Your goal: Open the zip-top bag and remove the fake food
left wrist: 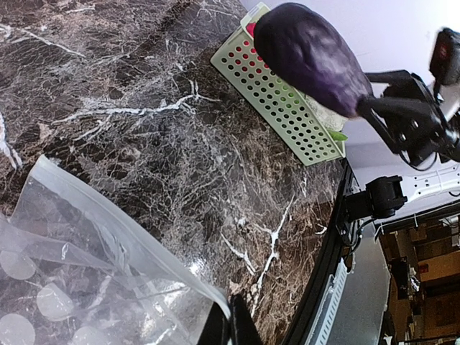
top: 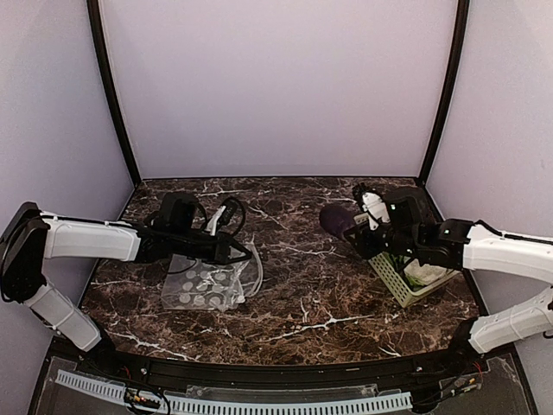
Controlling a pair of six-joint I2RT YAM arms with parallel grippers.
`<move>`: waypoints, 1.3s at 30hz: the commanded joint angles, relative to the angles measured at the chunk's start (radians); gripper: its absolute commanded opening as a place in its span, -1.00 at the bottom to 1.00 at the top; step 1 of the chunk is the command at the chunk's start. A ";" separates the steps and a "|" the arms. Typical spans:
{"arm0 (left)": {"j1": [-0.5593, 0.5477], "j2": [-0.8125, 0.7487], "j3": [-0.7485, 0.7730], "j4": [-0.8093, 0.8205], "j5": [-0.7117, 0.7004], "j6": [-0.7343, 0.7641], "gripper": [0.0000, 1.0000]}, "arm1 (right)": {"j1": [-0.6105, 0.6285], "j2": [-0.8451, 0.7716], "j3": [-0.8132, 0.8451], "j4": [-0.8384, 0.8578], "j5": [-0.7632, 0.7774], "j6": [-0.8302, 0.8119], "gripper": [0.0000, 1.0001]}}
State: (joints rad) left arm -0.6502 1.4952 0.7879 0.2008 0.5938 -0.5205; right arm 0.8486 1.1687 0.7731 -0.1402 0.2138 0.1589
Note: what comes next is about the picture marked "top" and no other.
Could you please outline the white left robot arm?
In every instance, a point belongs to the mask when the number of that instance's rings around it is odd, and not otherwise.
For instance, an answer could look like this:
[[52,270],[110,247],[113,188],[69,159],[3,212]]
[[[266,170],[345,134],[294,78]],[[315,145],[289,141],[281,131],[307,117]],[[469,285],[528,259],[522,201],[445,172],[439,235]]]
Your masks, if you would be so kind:
[[19,303],[88,354],[89,364],[104,377],[122,369],[121,356],[108,346],[110,337],[43,272],[51,259],[109,259],[150,264],[175,255],[207,265],[228,266],[249,261],[252,249],[226,231],[238,214],[245,224],[245,207],[226,198],[213,216],[195,195],[167,193],[160,207],[142,222],[88,220],[41,210],[24,202],[1,236],[1,298]]

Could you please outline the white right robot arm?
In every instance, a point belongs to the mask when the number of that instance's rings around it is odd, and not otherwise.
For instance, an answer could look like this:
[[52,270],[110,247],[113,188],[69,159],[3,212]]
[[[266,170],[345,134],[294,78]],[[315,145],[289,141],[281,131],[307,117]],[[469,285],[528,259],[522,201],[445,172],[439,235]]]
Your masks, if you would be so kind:
[[[483,220],[435,220],[419,188],[386,195],[361,183],[353,188],[360,213],[346,240],[364,259],[382,252],[420,265],[462,271],[497,271],[552,283],[552,240],[500,231]],[[490,316],[462,322],[441,357],[450,375],[461,374],[474,357],[552,329],[552,289]]]

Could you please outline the white fake cauliflower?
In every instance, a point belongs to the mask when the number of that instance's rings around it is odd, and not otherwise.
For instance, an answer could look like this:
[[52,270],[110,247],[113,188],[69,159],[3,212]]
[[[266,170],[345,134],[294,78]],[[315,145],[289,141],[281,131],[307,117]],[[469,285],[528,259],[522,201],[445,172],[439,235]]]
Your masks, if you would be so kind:
[[407,280],[415,286],[427,286],[443,278],[447,269],[436,265],[421,265],[418,260],[410,262],[404,268]]

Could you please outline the clear zip top bag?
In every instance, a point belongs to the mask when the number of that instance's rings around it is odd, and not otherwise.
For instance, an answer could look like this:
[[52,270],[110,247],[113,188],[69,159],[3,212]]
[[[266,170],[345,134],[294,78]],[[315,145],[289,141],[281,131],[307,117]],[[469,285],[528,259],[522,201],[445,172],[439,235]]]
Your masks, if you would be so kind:
[[256,296],[264,282],[264,268],[255,243],[245,247],[252,257],[231,265],[173,256],[162,287],[162,307],[226,312]]

